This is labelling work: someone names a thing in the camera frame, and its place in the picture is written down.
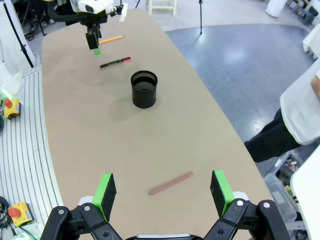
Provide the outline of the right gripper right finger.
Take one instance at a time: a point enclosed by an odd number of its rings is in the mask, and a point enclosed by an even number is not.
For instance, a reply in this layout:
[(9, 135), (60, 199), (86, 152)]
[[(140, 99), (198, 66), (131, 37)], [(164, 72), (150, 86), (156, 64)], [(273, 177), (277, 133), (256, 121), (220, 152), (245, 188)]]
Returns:
[(273, 200), (258, 204), (236, 198), (222, 170), (213, 170), (210, 182), (219, 219), (205, 240), (232, 240), (239, 230), (249, 231), (254, 240), (289, 240), (291, 237)]

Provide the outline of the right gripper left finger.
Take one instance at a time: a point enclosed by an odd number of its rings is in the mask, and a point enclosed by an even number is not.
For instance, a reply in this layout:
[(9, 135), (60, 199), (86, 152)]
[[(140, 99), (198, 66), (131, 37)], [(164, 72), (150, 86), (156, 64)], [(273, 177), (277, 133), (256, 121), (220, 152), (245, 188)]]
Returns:
[(41, 235), (42, 240), (78, 240), (90, 234), (95, 240), (120, 240), (110, 224), (110, 215), (116, 196), (112, 173), (105, 173), (93, 199), (70, 210), (66, 206), (54, 207)]

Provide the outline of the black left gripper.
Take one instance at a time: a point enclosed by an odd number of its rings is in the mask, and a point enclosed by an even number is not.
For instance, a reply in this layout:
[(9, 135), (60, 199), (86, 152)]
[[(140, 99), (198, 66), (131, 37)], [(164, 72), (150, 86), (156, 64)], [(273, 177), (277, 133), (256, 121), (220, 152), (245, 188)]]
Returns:
[(100, 55), (101, 50), (99, 40), (102, 37), (100, 31), (100, 17), (86, 16), (85, 18), (81, 19), (79, 23), (87, 28), (87, 33), (85, 36), (89, 49), (93, 50), (95, 55)]

